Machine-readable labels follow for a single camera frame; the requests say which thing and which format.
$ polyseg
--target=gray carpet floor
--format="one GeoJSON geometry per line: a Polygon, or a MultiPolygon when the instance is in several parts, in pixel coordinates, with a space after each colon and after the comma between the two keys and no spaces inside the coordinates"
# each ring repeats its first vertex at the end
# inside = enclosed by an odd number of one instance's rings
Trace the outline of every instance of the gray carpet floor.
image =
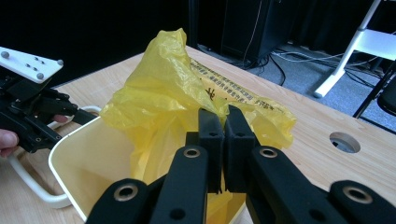
{"type": "MultiPolygon", "coordinates": [[[[370,72],[369,69],[365,67],[368,66],[367,64],[357,66],[348,65],[346,70],[349,72],[349,75],[343,75],[326,96],[317,98],[314,96],[314,91],[334,71],[341,56],[328,58],[331,56],[324,52],[312,51],[304,47],[285,44],[279,46],[278,49],[275,50],[275,53],[288,53],[281,55],[271,54],[271,57],[262,60],[261,65],[247,68],[247,63],[243,64],[242,60],[235,59],[229,55],[221,55],[218,52],[210,50],[206,46],[199,45],[199,49],[209,55],[222,59],[224,62],[244,68],[256,76],[282,85],[291,91],[298,92],[301,95],[348,114],[351,117],[372,90],[370,85],[375,85],[379,80],[377,75],[382,75],[382,70],[370,72]],[[315,59],[327,58],[323,60],[323,62],[331,63],[333,67],[315,63],[317,61],[302,61],[304,59],[298,57],[302,55],[307,55],[315,59]],[[283,70],[284,75],[282,75],[281,70],[271,58],[283,70]]],[[[376,104],[376,101],[372,101],[369,107],[364,111],[363,116],[396,131],[396,118],[381,110],[376,104]]]]}

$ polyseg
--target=black speaker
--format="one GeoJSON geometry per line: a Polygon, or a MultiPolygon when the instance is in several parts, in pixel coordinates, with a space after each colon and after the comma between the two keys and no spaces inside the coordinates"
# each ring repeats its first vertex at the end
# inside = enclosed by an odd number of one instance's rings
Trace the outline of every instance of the black speaker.
{"type": "Polygon", "coordinates": [[[199,0],[198,43],[221,52],[226,0],[199,0]]]}
{"type": "Polygon", "coordinates": [[[228,0],[221,54],[258,61],[289,40],[297,0],[228,0]]]}

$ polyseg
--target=black curtain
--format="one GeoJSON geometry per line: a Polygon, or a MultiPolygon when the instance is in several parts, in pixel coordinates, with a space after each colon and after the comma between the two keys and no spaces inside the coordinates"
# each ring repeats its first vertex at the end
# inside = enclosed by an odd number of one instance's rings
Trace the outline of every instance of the black curtain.
{"type": "MultiPolygon", "coordinates": [[[[292,21],[289,40],[297,46],[323,50],[331,55],[346,51],[352,36],[373,3],[373,0],[296,1],[300,1],[300,5],[295,9],[297,16],[296,20],[292,21]]],[[[220,52],[227,0],[200,0],[199,4],[198,42],[220,52]]],[[[396,2],[382,1],[368,28],[393,33],[396,31],[395,15],[396,2]]]]}
{"type": "MultiPolygon", "coordinates": [[[[311,50],[323,50],[331,55],[344,53],[361,25],[373,0],[300,0],[297,20],[290,40],[311,50]]],[[[368,24],[369,29],[393,33],[396,31],[396,2],[382,1],[368,24]]],[[[351,60],[367,59],[367,54],[351,60]]]]}
{"type": "MultiPolygon", "coordinates": [[[[143,52],[160,30],[190,31],[184,0],[3,1],[0,46],[54,60],[56,86],[143,52]]],[[[0,76],[12,72],[0,66],[0,76]]]]}

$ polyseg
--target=hole in table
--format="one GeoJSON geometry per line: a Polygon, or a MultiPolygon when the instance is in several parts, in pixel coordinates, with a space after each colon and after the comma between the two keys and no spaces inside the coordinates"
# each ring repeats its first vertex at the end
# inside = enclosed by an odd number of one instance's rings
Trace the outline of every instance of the hole in table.
{"type": "Polygon", "coordinates": [[[331,133],[330,141],[337,149],[347,153],[357,153],[361,150],[361,144],[347,133],[331,133]]]}

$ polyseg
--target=human hand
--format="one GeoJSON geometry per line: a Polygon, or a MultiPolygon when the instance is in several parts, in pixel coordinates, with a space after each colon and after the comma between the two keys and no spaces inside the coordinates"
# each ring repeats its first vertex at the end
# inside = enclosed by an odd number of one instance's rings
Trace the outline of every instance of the human hand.
{"type": "Polygon", "coordinates": [[[0,156],[7,157],[17,150],[20,139],[11,131],[0,129],[0,156]]]}

